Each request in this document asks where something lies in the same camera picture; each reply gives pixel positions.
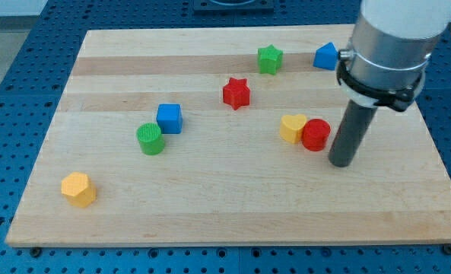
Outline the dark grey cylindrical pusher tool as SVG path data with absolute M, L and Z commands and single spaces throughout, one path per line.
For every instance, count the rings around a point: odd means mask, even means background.
M 348 101 L 329 151 L 331 164 L 336 167 L 350 165 L 376 112 L 377 108 L 363 107 L 352 100 Z

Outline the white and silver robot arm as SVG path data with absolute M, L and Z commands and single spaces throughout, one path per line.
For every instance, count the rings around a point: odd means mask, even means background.
M 451 0 L 363 0 L 337 82 L 348 105 L 329 151 L 347 167 L 378 107 L 406 111 L 424 87 L 426 67 L 451 19 Z

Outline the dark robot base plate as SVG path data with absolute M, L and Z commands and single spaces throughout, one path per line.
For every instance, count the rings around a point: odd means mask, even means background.
M 275 0 L 191 0 L 195 13 L 212 11 L 273 11 Z

